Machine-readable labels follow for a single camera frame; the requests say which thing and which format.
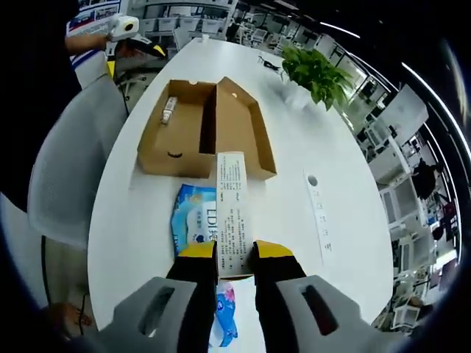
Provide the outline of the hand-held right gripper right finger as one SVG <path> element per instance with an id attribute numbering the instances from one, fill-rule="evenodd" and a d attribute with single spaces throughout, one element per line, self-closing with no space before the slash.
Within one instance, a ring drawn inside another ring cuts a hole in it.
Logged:
<path id="1" fill-rule="evenodd" d="M 381 352 L 382 334 L 351 298 L 308 276 L 291 250 L 257 240 L 252 249 L 255 306 L 268 352 Z"/>

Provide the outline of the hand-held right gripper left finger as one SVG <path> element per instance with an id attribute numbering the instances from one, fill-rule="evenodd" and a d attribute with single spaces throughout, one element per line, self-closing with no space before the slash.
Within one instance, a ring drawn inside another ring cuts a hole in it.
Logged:
<path id="1" fill-rule="evenodd" d="M 206 352 L 216 309 L 216 242 L 193 243 L 166 277 L 154 277 L 115 308 L 104 352 Z"/>

